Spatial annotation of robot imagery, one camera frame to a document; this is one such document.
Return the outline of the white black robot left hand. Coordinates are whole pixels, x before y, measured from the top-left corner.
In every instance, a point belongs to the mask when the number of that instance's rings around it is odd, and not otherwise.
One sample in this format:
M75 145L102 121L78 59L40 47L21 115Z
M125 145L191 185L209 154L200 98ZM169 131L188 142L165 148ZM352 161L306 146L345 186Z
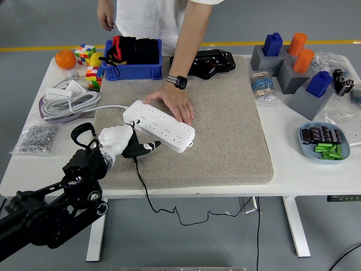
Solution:
M146 155L161 145L160 141L139 143L134 124L124 124L104 128L98 137L101 144L101 152L112 161L116 157L136 158Z

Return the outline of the person's right hand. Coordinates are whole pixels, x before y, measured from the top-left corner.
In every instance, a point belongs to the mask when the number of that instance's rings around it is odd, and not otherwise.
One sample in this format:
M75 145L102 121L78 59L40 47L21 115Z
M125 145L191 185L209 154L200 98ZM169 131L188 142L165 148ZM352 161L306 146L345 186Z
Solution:
M114 28L114 7L112 2L100 1L96 9L96 14L99 20L99 24L104 30L111 31Z

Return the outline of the person's left hand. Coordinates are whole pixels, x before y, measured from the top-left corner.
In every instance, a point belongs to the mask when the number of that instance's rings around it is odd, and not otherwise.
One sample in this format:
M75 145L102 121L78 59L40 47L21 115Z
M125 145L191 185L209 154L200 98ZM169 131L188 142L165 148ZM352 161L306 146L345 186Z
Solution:
M185 91L166 82L162 87L148 94L143 103L150 104L156 99L163 101L177 121L192 125L195 117L194 107Z

